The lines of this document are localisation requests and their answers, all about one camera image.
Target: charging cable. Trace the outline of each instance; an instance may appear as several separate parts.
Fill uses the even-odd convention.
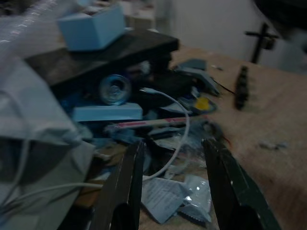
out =
[[[180,106],[180,108],[182,109],[182,111],[184,112],[185,116],[186,116],[186,128],[185,128],[182,139],[178,143],[177,148],[176,148],[175,152],[173,153],[173,156],[171,157],[171,159],[169,159],[169,161],[166,163],[166,165],[162,169],[160,169],[159,171],[157,171],[156,173],[154,173],[151,176],[143,176],[143,181],[147,181],[147,180],[153,179],[153,178],[161,175],[162,173],[164,173],[171,166],[171,164],[174,162],[174,160],[176,159],[176,157],[179,154],[181,146],[185,143],[185,141],[188,138],[189,129],[190,129],[190,117],[189,117],[188,112],[185,109],[185,107],[183,107],[176,99],[172,98],[171,96],[167,95],[166,93],[160,92],[158,90],[150,89],[150,88],[142,88],[142,89],[140,89],[140,91],[150,93],[150,94],[161,94],[164,97],[167,97],[168,99],[170,99],[173,102],[175,102],[176,104],[178,104]],[[187,157],[187,161],[184,164],[184,168],[188,165],[188,163],[189,163],[189,156]]]
[[[68,183],[68,184],[60,184],[60,185],[56,185],[56,186],[51,186],[51,187],[47,187],[47,188],[42,188],[39,190],[35,190],[33,192],[30,193],[26,193],[24,195],[18,196],[15,199],[13,199],[12,201],[10,201],[8,204],[20,201],[20,200],[24,200],[26,198],[29,198],[31,196],[35,196],[37,194],[40,193],[45,193],[48,191],[52,191],[52,190],[58,190],[58,189],[62,189],[62,188],[69,188],[69,187],[88,187],[88,188],[102,188],[102,184],[91,184],[91,183]]]
[[[17,111],[18,115],[20,116],[20,118],[23,120],[24,123],[24,129],[26,130],[26,136],[23,140],[22,143],[22,147],[21,147],[21,153],[20,153],[20,157],[19,157],[19,162],[18,162],[18,168],[12,183],[12,186],[10,187],[9,191],[7,192],[6,196],[4,197],[3,201],[0,204],[0,207],[2,205],[4,205],[12,196],[12,194],[14,193],[15,189],[17,188],[19,182],[21,181],[21,178],[23,176],[24,173],[24,169],[28,160],[28,155],[29,155],[29,151],[30,151],[30,144],[31,144],[31,129],[30,129],[30,125],[23,113],[23,111],[20,109],[20,106],[18,104],[18,101],[8,92],[4,91],[4,90],[0,90],[0,93],[6,95],[8,98],[10,98],[13,101],[15,110]]]

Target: plastic sheet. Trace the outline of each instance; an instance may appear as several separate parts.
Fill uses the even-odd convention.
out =
[[[199,176],[186,175],[185,184],[192,192],[184,199],[184,207],[178,209],[188,217],[199,222],[211,222],[211,193],[209,181]]]
[[[75,0],[41,0],[22,16],[1,18],[0,66],[64,46],[56,19],[80,7]]]

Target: white wall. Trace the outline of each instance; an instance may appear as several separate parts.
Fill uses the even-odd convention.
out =
[[[172,0],[172,35],[181,43],[250,60],[262,19],[252,0]]]

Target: black cable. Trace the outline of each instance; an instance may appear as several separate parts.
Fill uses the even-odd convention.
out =
[[[216,84],[218,84],[219,86],[221,86],[224,90],[226,90],[226,91],[232,93],[233,95],[236,94],[235,92],[233,92],[233,91],[231,91],[230,89],[226,88],[226,87],[223,86],[222,84],[218,83],[216,80],[213,79],[213,81],[214,81]]]

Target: yellow object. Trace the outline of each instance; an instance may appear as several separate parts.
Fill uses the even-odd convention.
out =
[[[199,110],[209,110],[210,109],[209,99],[206,97],[198,98],[195,103],[195,108]]]

